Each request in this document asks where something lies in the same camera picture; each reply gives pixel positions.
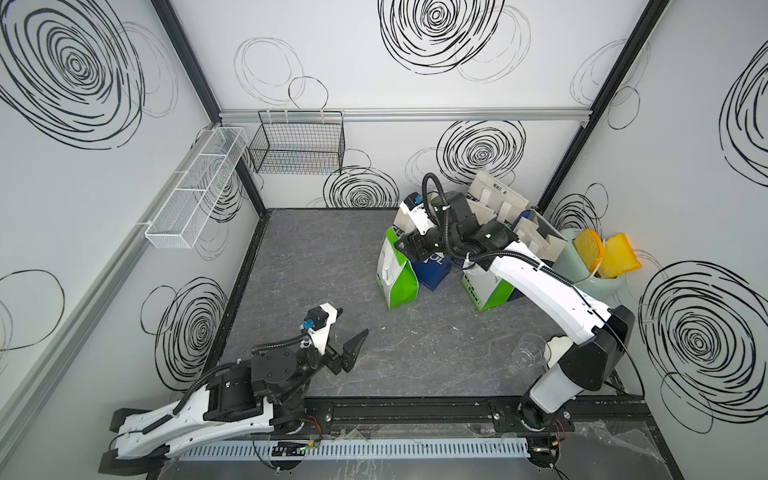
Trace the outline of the blue beige bag first row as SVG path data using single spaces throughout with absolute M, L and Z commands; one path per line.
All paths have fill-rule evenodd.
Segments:
M 394 227 L 400 231 L 400 237 L 406 234 L 396 226 Z M 410 262 L 419 283 L 430 291 L 435 291 L 451 271 L 450 262 L 445 258 L 442 251 L 436 252 L 426 261 Z

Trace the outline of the green white bag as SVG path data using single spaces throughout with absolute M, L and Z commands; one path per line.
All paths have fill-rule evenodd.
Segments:
M 503 305 L 515 290 L 512 284 L 480 266 L 465 270 L 461 283 L 478 312 Z
M 385 232 L 377 262 L 376 280 L 388 309 L 415 301 L 419 291 L 410 260 L 396 249 L 399 233 L 394 226 Z

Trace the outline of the blue beige takeout bag front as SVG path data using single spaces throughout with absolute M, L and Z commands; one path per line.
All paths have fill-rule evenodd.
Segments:
M 520 214 L 513 232 L 520 242 L 545 262 L 556 262 L 567 244 L 560 232 L 532 209 Z

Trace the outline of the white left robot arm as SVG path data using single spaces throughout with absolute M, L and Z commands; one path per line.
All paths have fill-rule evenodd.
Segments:
M 205 371 L 179 400 L 155 410 L 116 410 L 110 424 L 115 437 L 99 473 L 154 474 L 196 447 L 243 435 L 293 435 L 304 427 L 322 434 L 328 417 L 305 405 L 311 380 L 322 369 L 351 372 L 369 335 L 362 330 L 334 349 L 330 333 L 342 313 L 329 303 L 316 306 L 299 335 L 257 344 L 250 358 Z

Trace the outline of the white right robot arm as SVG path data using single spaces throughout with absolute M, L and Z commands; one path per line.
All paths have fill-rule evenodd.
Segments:
M 517 407 L 521 423 L 543 431 L 563 406 L 597 391 L 625 356 L 635 323 L 624 306 L 610 307 L 581 290 L 534 254 L 504 223 L 480 223 L 461 194 L 446 194 L 433 173 L 398 207 L 406 227 L 394 249 L 411 262 L 434 253 L 510 283 L 561 328 L 571 345 L 528 388 Z

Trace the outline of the blue beige bag middle row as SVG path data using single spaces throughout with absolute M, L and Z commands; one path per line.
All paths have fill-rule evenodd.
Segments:
M 480 225 L 486 224 L 497 218 L 497 213 L 482 202 L 467 198 L 467 203 Z

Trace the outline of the blue beige bag back row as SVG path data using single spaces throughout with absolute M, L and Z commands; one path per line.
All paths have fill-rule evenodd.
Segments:
M 518 217 L 530 206 L 528 199 L 485 170 L 476 174 L 468 194 L 492 209 L 500 222 L 506 221 L 510 224 L 515 224 Z

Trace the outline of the clear wine glass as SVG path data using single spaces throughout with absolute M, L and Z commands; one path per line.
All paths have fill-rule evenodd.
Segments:
M 535 334 L 522 335 L 512 353 L 512 367 L 519 372 L 543 367 L 547 348 L 544 338 Z

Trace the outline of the white scalloped plate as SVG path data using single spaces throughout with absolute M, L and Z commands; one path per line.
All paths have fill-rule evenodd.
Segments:
M 567 336 L 552 337 L 544 348 L 543 358 L 546 368 L 553 368 L 573 345 L 573 341 Z

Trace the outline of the aluminium wall rail back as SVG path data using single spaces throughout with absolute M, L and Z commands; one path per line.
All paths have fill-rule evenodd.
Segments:
M 223 110 L 224 123 L 438 122 L 438 121 L 577 121 L 587 122 L 583 107 L 446 107 Z

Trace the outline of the aluminium wall rail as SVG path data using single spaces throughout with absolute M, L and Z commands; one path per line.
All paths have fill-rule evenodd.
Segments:
M 162 187 L 140 220 L 132 226 L 128 236 L 110 258 L 84 297 L 64 318 L 64 326 L 54 334 L 40 360 L 23 380 L 18 390 L 1 410 L 1 457 L 12 455 L 28 434 L 35 418 L 44 409 L 53 392 L 66 375 L 74 359 L 82 350 L 114 298 L 132 273 L 135 265 L 150 244 L 146 233 L 160 226 L 162 249 L 178 249 L 181 231 L 168 224 L 165 217 L 177 205 L 173 196 L 180 190 L 178 184 L 195 168 L 197 155 L 209 139 L 222 129 L 213 121 L 200 130 L 193 146 L 180 165 Z
M 587 122 L 583 107 L 446 107 L 223 110 L 224 123 L 438 122 L 438 121 L 577 121 Z

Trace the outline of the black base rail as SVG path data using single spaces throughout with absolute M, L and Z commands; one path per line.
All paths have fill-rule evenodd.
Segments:
M 540 430 L 518 414 L 519 396 L 491 397 L 308 397 L 306 412 L 323 431 L 343 425 L 489 424 L 498 433 L 573 432 L 577 423 L 649 422 L 647 405 L 615 395 L 587 395 L 568 401 Z

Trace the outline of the black corner frame post right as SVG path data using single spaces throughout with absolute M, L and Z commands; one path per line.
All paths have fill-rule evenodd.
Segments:
M 574 135 L 539 199 L 537 207 L 541 212 L 545 212 L 554 200 L 555 195 L 566 180 L 603 114 L 607 112 L 614 95 L 617 93 L 630 68 L 634 65 L 642 48 L 647 43 L 669 4 L 669 0 L 650 0 L 647 2 L 639 20 L 627 38 L 624 47 L 592 104 L 590 119 Z

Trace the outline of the black corner frame post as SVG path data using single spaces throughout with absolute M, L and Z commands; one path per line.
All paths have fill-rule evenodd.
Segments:
M 541 212 L 545 212 L 554 200 L 555 195 L 566 180 L 603 114 L 607 112 L 614 95 L 617 93 L 630 68 L 634 65 L 642 48 L 647 43 L 669 4 L 669 0 L 650 0 L 647 2 L 639 20 L 627 38 L 624 47 L 592 104 L 590 119 L 574 135 L 539 199 L 537 207 Z
M 169 0 L 151 0 L 150 3 L 181 62 L 187 78 L 191 82 L 193 90 L 195 91 L 207 118 L 213 123 L 220 122 L 222 110 L 207 78 L 205 77 L 172 2 Z M 247 169 L 245 161 L 239 160 L 235 170 L 257 216 L 260 219 L 264 219 L 268 214 L 268 209 L 264 205 L 264 202 L 256 189 L 256 185 Z

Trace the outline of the aluminium wall rail left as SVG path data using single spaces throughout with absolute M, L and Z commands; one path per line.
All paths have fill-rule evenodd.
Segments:
M 12 455 L 28 434 L 35 418 L 44 409 L 53 392 L 66 375 L 74 359 L 82 350 L 114 298 L 132 273 L 135 265 L 150 244 L 146 233 L 160 226 L 162 249 L 178 249 L 181 231 L 168 224 L 165 217 L 177 205 L 173 196 L 180 190 L 178 184 L 195 168 L 197 155 L 209 139 L 222 129 L 213 121 L 200 130 L 193 146 L 180 165 L 162 187 L 140 220 L 132 226 L 128 236 L 110 258 L 84 297 L 64 318 L 64 326 L 54 334 L 40 360 L 23 380 L 18 390 L 1 410 L 1 457 Z

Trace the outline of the black corner frame post left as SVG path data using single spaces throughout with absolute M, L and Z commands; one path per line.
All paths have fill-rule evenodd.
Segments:
M 151 0 L 150 3 L 181 62 L 187 78 L 191 82 L 193 90 L 195 91 L 207 118 L 213 123 L 220 122 L 222 110 L 207 78 L 205 77 L 172 2 L 169 0 Z M 245 161 L 239 160 L 235 170 L 257 216 L 260 219 L 264 219 L 268 214 L 268 209 L 264 205 L 264 202 L 256 189 L 256 185 L 247 169 Z

